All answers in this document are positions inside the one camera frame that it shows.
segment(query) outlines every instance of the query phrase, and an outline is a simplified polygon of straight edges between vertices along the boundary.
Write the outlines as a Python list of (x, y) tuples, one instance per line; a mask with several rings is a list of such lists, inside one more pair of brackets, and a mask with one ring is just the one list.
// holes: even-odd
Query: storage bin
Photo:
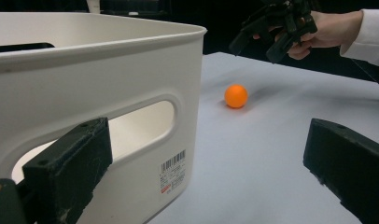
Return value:
[[(0, 46), (54, 48), (0, 52), (0, 178), (29, 150), (108, 117), (114, 161), (78, 223), (147, 221), (190, 181), (205, 32), (86, 13), (1, 12)], [(128, 139), (137, 141), (130, 151)]]

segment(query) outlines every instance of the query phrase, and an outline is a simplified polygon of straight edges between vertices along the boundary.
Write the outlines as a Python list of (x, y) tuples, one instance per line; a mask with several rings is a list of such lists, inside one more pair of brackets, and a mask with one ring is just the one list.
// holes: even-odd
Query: label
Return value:
[(186, 175), (186, 150), (181, 151), (160, 168), (161, 194), (167, 195), (175, 190), (184, 180)]

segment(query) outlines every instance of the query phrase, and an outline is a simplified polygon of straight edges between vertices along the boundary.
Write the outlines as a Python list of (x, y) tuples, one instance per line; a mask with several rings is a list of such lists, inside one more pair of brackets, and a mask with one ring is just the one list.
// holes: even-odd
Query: white table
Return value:
[[(249, 92), (241, 109), (223, 102), (233, 83)], [(379, 143), (379, 86), (224, 53), (204, 56), (192, 179), (149, 223), (360, 223), (302, 164), (311, 118)]]

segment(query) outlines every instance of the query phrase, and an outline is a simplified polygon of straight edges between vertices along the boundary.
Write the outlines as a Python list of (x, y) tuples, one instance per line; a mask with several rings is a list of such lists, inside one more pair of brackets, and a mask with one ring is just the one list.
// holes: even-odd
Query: ball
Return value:
[(225, 90), (225, 103), (232, 108), (240, 108), (247, 102), (247, 90), (244, 86), (233, 84)]

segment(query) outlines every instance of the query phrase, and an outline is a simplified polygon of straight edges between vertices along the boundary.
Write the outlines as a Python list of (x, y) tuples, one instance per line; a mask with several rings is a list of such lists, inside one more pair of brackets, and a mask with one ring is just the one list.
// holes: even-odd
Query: robotic arm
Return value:
[(283, 27), (287, 32), (266, 52), (271, 63), (279, 63), (293, 43), (301, 44), (301, 36), (315, 33), (317, 27), (307, 0), (261, 1), (265, 6), (243, 22), (240, 33), (230, 43), (229, 48), (237, 56), (254, 34), (259, 34), (264, 43), (272, 43), (274, 38), (269, 33), (269, 28)]

